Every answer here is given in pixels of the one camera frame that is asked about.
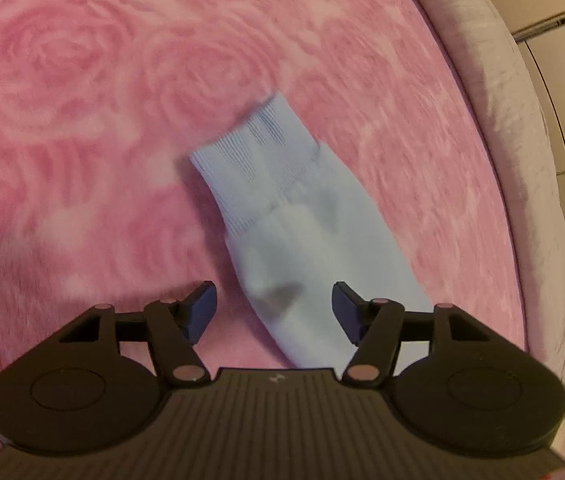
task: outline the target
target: light blue sleeve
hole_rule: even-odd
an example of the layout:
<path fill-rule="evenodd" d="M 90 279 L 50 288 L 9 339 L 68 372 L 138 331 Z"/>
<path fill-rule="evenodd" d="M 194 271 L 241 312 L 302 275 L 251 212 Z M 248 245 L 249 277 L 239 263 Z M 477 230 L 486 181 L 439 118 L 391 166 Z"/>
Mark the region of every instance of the light blue sleeve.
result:
<path fill-rule="evenodd" d="M 251 306 L 298 367 L 341 374 L 355 352 L 331 310 L 335 282 L 433 311 L 374 202 L 282 95 L 192 162 L 222 212 Z M 403 348 L 396 370 L 426 353 L 426 344 Z"/>

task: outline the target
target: bed sheet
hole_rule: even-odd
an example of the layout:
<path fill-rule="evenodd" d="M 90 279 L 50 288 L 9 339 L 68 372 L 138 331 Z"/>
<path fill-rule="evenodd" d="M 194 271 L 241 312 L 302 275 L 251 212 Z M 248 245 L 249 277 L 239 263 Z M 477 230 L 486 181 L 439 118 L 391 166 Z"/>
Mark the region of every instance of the bed sheet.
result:
<path fill-rule="evenodd" d="M 91 304 L 200 280 L 220 290 L 197 348 L 211 370 L 290 365 L 188 162 L 277 90 L 429 296 L 524 345 L 498 182 L 416 0 L 0 0 L 0 369 Z"/>

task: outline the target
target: rose pattern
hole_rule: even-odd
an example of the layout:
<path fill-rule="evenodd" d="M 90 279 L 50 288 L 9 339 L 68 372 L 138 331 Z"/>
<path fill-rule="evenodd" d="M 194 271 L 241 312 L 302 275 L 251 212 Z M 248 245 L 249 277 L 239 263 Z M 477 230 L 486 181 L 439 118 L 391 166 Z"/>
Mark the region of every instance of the rose pattern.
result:
<path fill-rule="evenodd" d="M 415 0 L 0 0 L 0 368 L 89 304 L 137 309 L 204 279 L 211 370 L 290 364 L 187 159 L 277 89 L 432 299 L 523 346 L 499 186 Z"/>

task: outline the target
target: pink blanket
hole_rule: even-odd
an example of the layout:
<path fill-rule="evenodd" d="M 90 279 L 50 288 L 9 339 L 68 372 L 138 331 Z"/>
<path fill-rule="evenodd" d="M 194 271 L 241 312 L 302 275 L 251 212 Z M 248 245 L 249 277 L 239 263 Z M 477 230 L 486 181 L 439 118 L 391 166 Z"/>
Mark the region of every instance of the pink blanket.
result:
<path fill-rule="evenodd" d="M 220 290 L 209 368 L 289 365 L 188 162 L 277 89 L 430 297 L 523 346 L 499 187 L 414 0 L 0 0 L 0 369 L 91 304 L 200 280 Z"/>

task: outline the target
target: ribbed cuff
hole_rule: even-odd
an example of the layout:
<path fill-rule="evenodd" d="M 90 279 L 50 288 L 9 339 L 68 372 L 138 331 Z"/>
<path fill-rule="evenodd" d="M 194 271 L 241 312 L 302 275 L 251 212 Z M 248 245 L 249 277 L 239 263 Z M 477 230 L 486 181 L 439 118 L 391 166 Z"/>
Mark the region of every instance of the ribbed cuff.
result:
<path fill-rule="evenodd" d="M 318 152 L 318 143 L 277 93 L 246 123 L 195 152 L 191 160 L 231 234 L 274 208 Z"/>

